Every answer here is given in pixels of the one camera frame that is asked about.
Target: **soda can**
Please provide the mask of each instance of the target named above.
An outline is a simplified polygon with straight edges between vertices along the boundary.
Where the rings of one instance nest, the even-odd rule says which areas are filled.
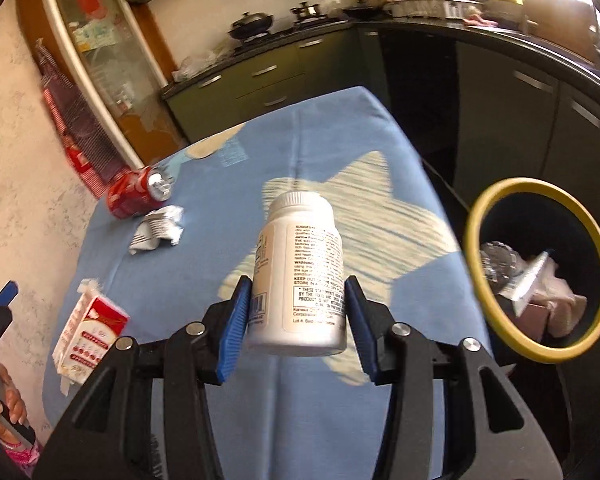
[[[107,189],[107,207],[116,218],[148,213],[164,205],[172,186],[173,179],[160,168],[130,171]]]

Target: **black granite countertop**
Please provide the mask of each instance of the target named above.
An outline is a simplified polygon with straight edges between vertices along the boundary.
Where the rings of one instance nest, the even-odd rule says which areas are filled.
[[[600,104],[600,69],[569,50],[549,41],[526,36],[513,30],[468,27],[454,20],[417,18],[391,18],[375,22],[341,21],[292,32],[237,56],[224,59],[192,79],[181,83],[171,83],[162,90],[162,97],[168,99],[217,72],[274,48],[351,27],[401,28],[420,31],[425,34],[440,34],[455,38],[458,41],[475,44],[535,66],[572,85]]]

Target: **drawer handle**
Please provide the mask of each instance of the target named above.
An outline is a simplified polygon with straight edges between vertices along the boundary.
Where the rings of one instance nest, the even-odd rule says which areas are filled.
[[[211,83],[215,83],[216,81],[220,81],[222,79],[222,74],[217,75],[216,77],[212,77],[211,79],[208,79],[207,81],[200,83],[198,85],[198,88],[204,88],[205,86],[210,85]]]
[[[275,70],[277,68],[278,68],[277,65],[271,65],[269,67],[263,68],[262,70],[258,70],[257,72],[254,72],[253,74],[251,74],[251,76],[257,77],[259,75],[266,74],[267,72],[271,72],[272,70]]]
[[[265,106],[269,107],[269,106],[275,106],[275,105],[279,105],[280,103],[283,103],[286,101],[286,95],[284,97],[281,97],[280,99],[276,99],[275,101],[271,101],[270,103],[264,103]]]
[[[593,124],[596,128],[600,129],[600,119],[597,118],[594,114],[589,112],[584,106],[578,104],[576,101],[571,101],[571,108],[573,108],[577,113],[583,116],[587,121]]]
[[[554,93],[554,87],[552,87],[551,85],[547,85],[542,81],[538,81],[538,79],[534,79],[525,73],[519,72],[518,70],[514,70],[513,75],[516,77],[516,79],[520,79],[520,81],[525,82],[526,84],[531,85],[534,88],[537,88],[538,90],[549,92],[549,94]]]
[[[320,45],[323,41],[324,41],[323,38],[320,38],[320,40],[307,41],[305,44],[300,45],[300,48],[306,48],[308,46]]]

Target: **yellow trash can rim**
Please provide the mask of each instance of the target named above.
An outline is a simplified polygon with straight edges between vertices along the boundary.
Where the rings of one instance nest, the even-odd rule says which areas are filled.
[[[495,333],[516,352],[541,363],[558,363],[586,352],[600,337],[600,305],[585,334],[574,344],[552,348],[528,338],[502,311],[482,270],[480,226],[496,202],[514,193],[535,193],[552,198],[565,206],[584,225],[593,240],[600,259],[600,227],[593,216],[573,196],[553,184],[534,178],[508,178],[488,187],[475,202],[466,224],[464,254],[474,282],[474,290],[487,322]]]

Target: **white dish rack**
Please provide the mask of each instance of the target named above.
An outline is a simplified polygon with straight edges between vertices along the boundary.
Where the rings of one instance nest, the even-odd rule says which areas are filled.
[[[482,9],[482,4],[473,0],[394,0],[387,5],[394,18],[462,20],[471,7]]]

